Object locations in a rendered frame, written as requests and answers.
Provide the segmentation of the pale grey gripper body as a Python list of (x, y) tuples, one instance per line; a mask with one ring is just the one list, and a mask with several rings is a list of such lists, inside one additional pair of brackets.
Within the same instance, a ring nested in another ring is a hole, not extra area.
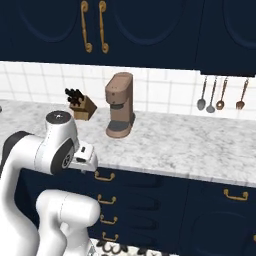
[(98, 168), (98, 159), (95, 153), (92, 153), (92, 155), (89, 158), (87, 158), (83, 154), (76, 153), (69, 167), (73, 169), (81, 170), (82, 172), (84, 171), (94, 172)]

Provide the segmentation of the navy drawer front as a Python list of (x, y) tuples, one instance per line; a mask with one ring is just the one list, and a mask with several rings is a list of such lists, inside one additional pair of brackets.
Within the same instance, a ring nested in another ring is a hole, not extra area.
[[(142, 190), (120, 190), (117, 188), (107, 189), (104, 191), (93, 191), (86, 193), (78, 193), (94, 198), (96, 201), (98, 194), (102, 195), (104, 200), (110, 201), (112, 196), (117, 198), (113, 205), (100, 204), (102, 211), (104, 209), (124, 209), (124, 210), (160, 210), (161, 208), (183, 208), (186, 197), (186, 190), (176, 190), (170, 192), (158, 193), (154, 190), (148, 193), (145, 189)], [(15, 200), (22, 211), (33, 218), (36, 216), (35, 202), (42, 191), (30, 193), (26, 185), (19, 185), (15, 194)]]
[(107, 225), (98, 221), (95, 232), (100, 235), (105, 231), (108, 235), (119, 234), (119, 237), (129, 234), (153, 236), (169, 231), (171, 228), (178, 232), (183, 218), (184, 208), (161, 208), (160, 210), (124, 210), (104, 209), (102, 214), (106, 220), (118, 217), (115, 225)]
[(107, 242), (98, 235), (95, 228), (89, 229), (89, 236), (94, 241), (100, 256), (178, 256), (178, 240), (169, 235), (153, 236), (129, 234), (119, 237), (116, 242)]
[(184, 191), (188, 185), (186, 179), (177, 177), (104, 167), (99, 167), (96, 171), (99, 171), (103, 177), (109, 177), (110, 173), (115, 173), (115, 179), (111, 182), (98, 181), (94, 178), (95, 171), (82, 173), (77, 169), (68, 169), (55, 176), (23, 169), (21, 176), (30, 193), (49, 188), (58, 188), (77, 193), (100, 192), (112, 188), (120, 190), (145, 189), (148, 193), (156, 190), (160, 193), (176, 190)]
[[(223, 194), (224, 189), (229, 189), (229, 193), (232, 196), (241, 196), (242, 192), (247, 191), (249, 193), (248, 200), (230, 200)], [(256, 188), (205, 181), (191, 181), (189, 184), (189, 195), (199, 202), (206, 202), (215, 206), (225, 205), (228, 209), (235, 209), (236, 211), (246, 209), (247, 211), (256, 212)]]

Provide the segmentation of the wooden knife block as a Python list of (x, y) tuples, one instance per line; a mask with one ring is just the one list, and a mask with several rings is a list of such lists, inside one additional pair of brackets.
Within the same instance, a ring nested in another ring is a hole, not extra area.
[(76, 120), (88, 121), (97, 109), (97, 106), (79, 89), (65, 89), (69, 108), (73, 111)]

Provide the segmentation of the brown coffee machine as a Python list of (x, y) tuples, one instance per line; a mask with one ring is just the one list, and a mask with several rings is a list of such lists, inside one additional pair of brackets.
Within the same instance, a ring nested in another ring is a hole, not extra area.
[(126, 137), (133, 126), (133, 75), (116, 73), (105, 87), (106, 102), (110, 105), (110, 122), (106, 134), (112, 138)]

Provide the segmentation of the hanging grey metal spoon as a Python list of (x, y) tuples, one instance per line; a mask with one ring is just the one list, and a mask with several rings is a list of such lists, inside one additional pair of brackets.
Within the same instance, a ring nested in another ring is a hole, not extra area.
[(204, 80), (203, 89), (202, 89), (202, 95), (201, 95), (201, 98), (197, 101), (197, 108), (199, 110), (203, 110), (205, 105), (206, 105), (206, 101), (204, 99), (206, 85), (207, 85), (207, 80)]

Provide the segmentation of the hanging grey metal ladle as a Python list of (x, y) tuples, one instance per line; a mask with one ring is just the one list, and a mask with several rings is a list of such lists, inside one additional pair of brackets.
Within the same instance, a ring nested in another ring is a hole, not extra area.
[[(216, 85), (217, 85), (217, 80), (214, 80), (214, 84), (213, 84), (213, 88), (212, 88), (212, 93), (211, 93), (211, 97), (212, 98), (214, 97), (214, 94), (215, 94)], [(215, 107), (212, 104), (212, 102), (213, 102), (212, 98), (210, 99), (209, 105), (206, 107), (206, 111), (208, 113), (214, 113), (215, 112)]]

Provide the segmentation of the hanging wooden spoon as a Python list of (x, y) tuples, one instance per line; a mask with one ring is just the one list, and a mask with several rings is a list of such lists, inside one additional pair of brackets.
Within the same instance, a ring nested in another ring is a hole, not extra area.
[[(226, 90), (226, 87), (227, 87), (227, 83), (228, 83), (228, 78), (225, 78), (224, 82), (223, 82), (223, 86), (222, 86), (222, 93), (221, 93), (222, 98), (224, 97), (225, 90)], [(225, 103), (224, 103), (222, 98), (216, 103), (216, 109), (217, 110), (222, 110), (224, 108)]]

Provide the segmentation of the navy base cupboard door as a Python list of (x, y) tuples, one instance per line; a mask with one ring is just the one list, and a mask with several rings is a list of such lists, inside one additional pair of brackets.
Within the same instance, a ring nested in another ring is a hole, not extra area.
[(243, 214), (212, 211), (184, 220), (180, 256), (256, 256), (256, 225)]

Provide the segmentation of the hanging wooden spatula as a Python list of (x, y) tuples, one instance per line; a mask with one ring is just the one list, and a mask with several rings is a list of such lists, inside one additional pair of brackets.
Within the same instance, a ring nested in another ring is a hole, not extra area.
[(248, 84), (249, 84), (249, 79), (246, 79), (246, 81), (245, 81), (245, 83), (244, 83), (244, 86), (243, 86), (243, 91), (242, 91), (241, 99), (236, 103), (236, 108), (237, 108), (238, 110), (242, 110), (243, 107), (245, 106), (245, 103), (244, 103), (244, 101), (243, 101), (243, 98), (244, 98), (246, 89), (247, 89), (247, 87), (248, 87)]

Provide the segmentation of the navy wall cupboard door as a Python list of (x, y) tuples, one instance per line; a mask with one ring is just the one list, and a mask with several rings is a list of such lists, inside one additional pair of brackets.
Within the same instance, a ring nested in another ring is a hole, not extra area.
[(204, 0), (104, 0), (105, 41), (101, 49), (95, 0), (98, 59), (102, 65), (166, 69), (195, 68)]
[(256, 0), (205, 0), (196, 65), (207, 75), (256, 76)]
[[(0, 60), (95, 64), (81, 27), (82, 0), (0, 0)], [(95, 43), (93, 0), (86, 0), (87, 38)]]

